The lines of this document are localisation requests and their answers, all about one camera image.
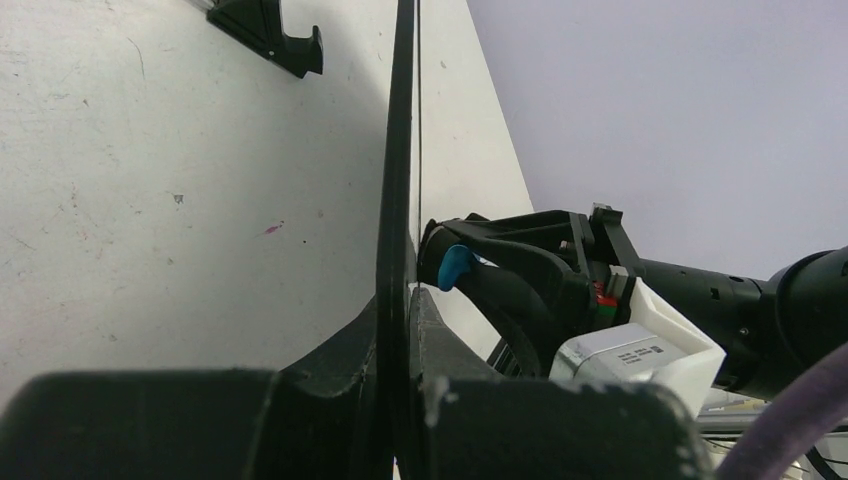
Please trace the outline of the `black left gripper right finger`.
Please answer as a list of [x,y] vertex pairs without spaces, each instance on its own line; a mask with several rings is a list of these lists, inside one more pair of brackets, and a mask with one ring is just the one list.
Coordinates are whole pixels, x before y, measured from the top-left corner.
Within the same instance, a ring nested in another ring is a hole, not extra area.
[[692,417],[642,383],[506,378],[410,299],[409,479],[711,479]]

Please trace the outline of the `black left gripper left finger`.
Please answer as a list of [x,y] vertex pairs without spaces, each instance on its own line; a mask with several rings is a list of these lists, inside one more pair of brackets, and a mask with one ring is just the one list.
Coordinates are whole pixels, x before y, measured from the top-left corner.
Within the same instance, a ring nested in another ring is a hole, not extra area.
[[387,479],[378,309],[281,370],[38,376],[1,417],[5,479]]

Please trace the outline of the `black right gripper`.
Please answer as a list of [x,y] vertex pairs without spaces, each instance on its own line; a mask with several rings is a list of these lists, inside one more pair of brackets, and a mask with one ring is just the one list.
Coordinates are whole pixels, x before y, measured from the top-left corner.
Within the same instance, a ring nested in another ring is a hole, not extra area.
[[[455,245],[489,261],[457,288],[506,341],[526,376],[548,377],[561,344],[589,328],[630,321],[642,260],[623,213],[595,203],[589,215],[551,210],[501,219],[477,213],[427,224],[427,254]],[[572,245],[578,272],[558,255]]]

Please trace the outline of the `small black-framed whiteboard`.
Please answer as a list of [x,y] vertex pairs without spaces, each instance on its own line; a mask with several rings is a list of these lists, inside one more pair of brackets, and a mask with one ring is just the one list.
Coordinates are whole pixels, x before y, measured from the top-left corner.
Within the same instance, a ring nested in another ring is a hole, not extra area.
[[424,479],[410,351],[409,234],[416,3],[399,1],[389,89],[376,258],[377,376],[387,401],[391,451],[403,479]]

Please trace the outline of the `blue whiteboard eraser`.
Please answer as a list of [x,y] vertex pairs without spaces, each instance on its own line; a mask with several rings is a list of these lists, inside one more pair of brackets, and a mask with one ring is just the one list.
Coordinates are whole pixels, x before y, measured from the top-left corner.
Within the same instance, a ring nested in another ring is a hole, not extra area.
[[435,220],[426,224],[417,259],[422,283],[449,292],[478,260],[479,256],[453,231]]

